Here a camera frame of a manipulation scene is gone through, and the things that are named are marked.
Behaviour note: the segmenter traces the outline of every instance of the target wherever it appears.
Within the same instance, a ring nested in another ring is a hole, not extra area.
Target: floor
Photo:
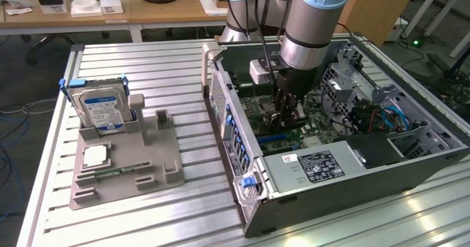
[[[410,3],[403,17],[411,19],[423,0]],[[410,39],[420,34],[420,29],[430,19],[431,15],[438,11],[438,7],[432,6],[423,19],[418,24],[418,28],[411,34]],[[208,28],[211,35],[219,35],[222,28]],[[448,53],[470,31],[470,23],[455,17],[452,14],[446,16],[439,28],[432,34],[434,44],[426,43],[419,51],[426,53],[435,53],[443,57],[444,62],[451,65],[455,59],[448,57]],[[201,29],[179,28],[173,29],[172,37],[165,36],[165,30],[145,31],[147,41],[159,40],[184,40],[204,38]],[[72,39],[81,44],[100,44],[100,43],[120,43],[129,42],[131,37],[127,31],[109,32],[109,38],[103,39],[99,32],[89,32],[87,34],[71,34]],[[39,60],[35,66],[29,66],[24,62],[24,53],[28,48],[43,38],[43,35],[32,35],[32,42],[24,43],[20,36],[11,36],[7,43],[0,45],[0,107],[12,104],[25,104],[40,99],[53,98],[57,95],[57,81],[63,76],[69,45],[61,41],[53,41],[45,48],[43,48],[35,55]],[[395,43],[386,43],[382,50],[399,64],[415,59],[419,55],[410,50],[403,49]],[[407,65],[407,68],[422,74],[428,73],[426,60],[416,61]],[[470,59],[465,63],[462,71],[469,72]],[[47,102],[32,108],[32,112],[48,110],[53,108],[53,102]],[[13,119],[21,119],[23,113],[8,116]],[[15,246],[17,241],[17,234],[24,218],[24,211],[28,202],[28,196],[32,190],[35,174],[40,161],[43,144],[48,133],[49,121],[52,113],[35,114],[28,118],[28,131],[15,144],[7,147],[9,157],[16,164],[19,175],[24,186],[24,200],[20,207],[13,211],[5,219],[0,220],[0,241],[1,246]],[[0,120],[0,138],[16,127],[19,122]],[[0,181],[5,178],[7,171],[0,171]],[[20,197],[19,185],[13,178],[9,179],[5,187],[0,190],[0,216],[16,204]]]

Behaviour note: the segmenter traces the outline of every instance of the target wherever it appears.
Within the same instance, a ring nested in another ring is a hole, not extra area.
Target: robotic arm
[[[272,69],[278,71],[276,81],[272,83],[275,84],[274,102],[280,114],[278,124],[282,127],[287,127],[303,119],[303,98],[314,87],[316,67],[323,61],[347,0],[278,1],[288,1],[291,3],[280,58],[275,63],[275,67],[263,67],[262,63],[256,66],[262,66],[263,69],[268,69],[270,71]],[[243,2],[243,6],[251,4],[251,2],[246,2],[244,0],[235,0],[235,2]],[[228,28],[239,29],[234,27],[232,23],[236,19],[243,20],[243,23],[239,25],[243,29],[246,26],[255,26],[252,23],[246,22],[246,7],[239,9],[236,3],[234,7],[234,15],[230,14],[227,20]],[[271,6],[264,5],[263,12],[255,13],[259,15],[266,14],[267,8],[271,9]]]

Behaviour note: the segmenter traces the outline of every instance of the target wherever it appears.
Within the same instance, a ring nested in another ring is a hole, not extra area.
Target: green circuit board
[[[339,134],[330,124],[328,117],[316,107],[315,97],[315,93],[310,93],[306,96],[303,108],[307,121],[302,127],[276,132],[268,132],[266,128],[266,117],[275,112],[270,95],[240,98],[256,138],[286,136],[282,140],[260,143],[264,155],[303,149],[314,145],[330,144],[338,138]]]

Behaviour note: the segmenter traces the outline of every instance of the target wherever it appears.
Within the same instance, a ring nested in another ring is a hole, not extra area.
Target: metal extrusion table
[[[201,45],[211,40],[91,45],[65,79],[129,79],[145,112],[175,117],[185,185],[72,211],[79,118],[60,94],[17,246],[462,246],[470,243],[470,161],[414,190],[246,239],[203,103]],[[368,45],[378,56],[391,60]]]

